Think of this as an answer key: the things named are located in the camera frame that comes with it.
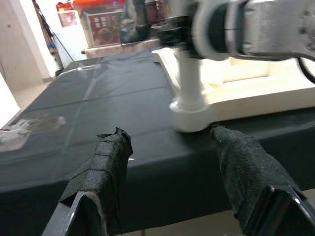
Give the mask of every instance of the black tablecloth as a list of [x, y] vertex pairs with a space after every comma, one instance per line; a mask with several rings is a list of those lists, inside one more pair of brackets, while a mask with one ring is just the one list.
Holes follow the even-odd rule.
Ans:
[[[93, 155], [96, 134], [115, 127], [131, 135], [134, 150], [125, 232], [230, 209], [209, 129], [176, 132], [172, 99], [149, 50], [71, 64], [9, 127], [28, 132], [0, 141], [1, 234], [39, 235], [68, 178]], [[303, 190], [315, 188], [315, 109], [222, 124], [259, 139]]]

